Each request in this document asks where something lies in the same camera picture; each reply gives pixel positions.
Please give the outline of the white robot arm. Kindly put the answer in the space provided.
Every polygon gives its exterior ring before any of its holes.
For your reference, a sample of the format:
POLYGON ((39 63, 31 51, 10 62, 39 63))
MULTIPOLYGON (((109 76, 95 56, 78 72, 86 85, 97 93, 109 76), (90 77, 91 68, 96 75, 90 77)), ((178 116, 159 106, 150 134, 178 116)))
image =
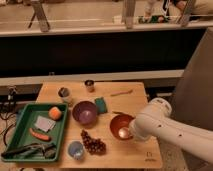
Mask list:
POLYGON ((154 98, 130 122, 129 130, 138 140, 155 136, 213 164, 213 131, 174 121, 171 112, 167 100, 154 98))

